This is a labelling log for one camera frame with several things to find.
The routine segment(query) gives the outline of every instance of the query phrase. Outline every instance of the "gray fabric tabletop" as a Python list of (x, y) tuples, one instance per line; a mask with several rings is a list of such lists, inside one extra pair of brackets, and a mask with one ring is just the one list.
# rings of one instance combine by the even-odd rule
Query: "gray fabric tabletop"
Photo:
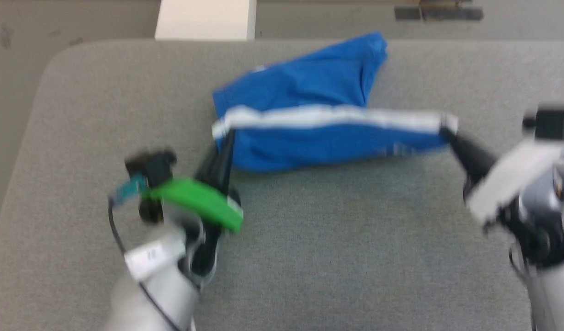
[[(70, 48), (47, 67), (0, 216), (0, 331), (92, 331), (124, 262), (107, 193), (124, 158), (171, 146), (190, 175), (211, 143), (211, 91), (325, 41)], [(370, 107), (441, 109), (503, 152), (540, 101), (564, 100), (564, 42), (391, 41)], [(200, 331), (525, 331), (511, 240), (465, 210), (440, 153), (271, 175), (235, 172), (245, 210), (196, 311)], [(148, 228), (116, 214), (128, 245)]]

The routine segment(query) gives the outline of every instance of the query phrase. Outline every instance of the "folded garment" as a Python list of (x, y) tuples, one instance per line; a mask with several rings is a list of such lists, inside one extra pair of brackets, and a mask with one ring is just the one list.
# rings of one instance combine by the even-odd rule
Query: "folded garment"
[(257, 111), (311, 104), (364, 107), (386, 46), (374, 32), (257, 68), (213, 93), (216, 113), (221, 118), (237, 105)]
[(442, 126), (457, 118), (437, 111), (310, 105), (261, 112), (229, 109), (212, 126), (221, 140), (235, 128), (235, 167), (269, 172), (334, 164), (382, 155), (408, 155), (441, 147)]

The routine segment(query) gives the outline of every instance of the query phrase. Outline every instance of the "floor stain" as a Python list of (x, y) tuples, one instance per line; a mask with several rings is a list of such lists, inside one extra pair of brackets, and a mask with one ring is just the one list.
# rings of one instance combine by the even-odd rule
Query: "floor stain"
[(61, 34), (61, 30), (57, 29), (57, 30), (53, 30), (53, 31), (49, 32), (47, 34), (47, 36), (49, 38), (55, 38), (56, 36), (59, 36), (60, 34)]
[(14, 30), (11, 29), (6, 23), (0, 25), (0, 45), (5, 50), (10, 50), (12, 48), (12, 35), (14, 34)]
[(82, 42), (84, 42), (84, 38), (78, 36), (78, 38), (75, 38), (74, 40), (69, 41), (69, 46), (76, 46), (76, 45), (81, 44)]

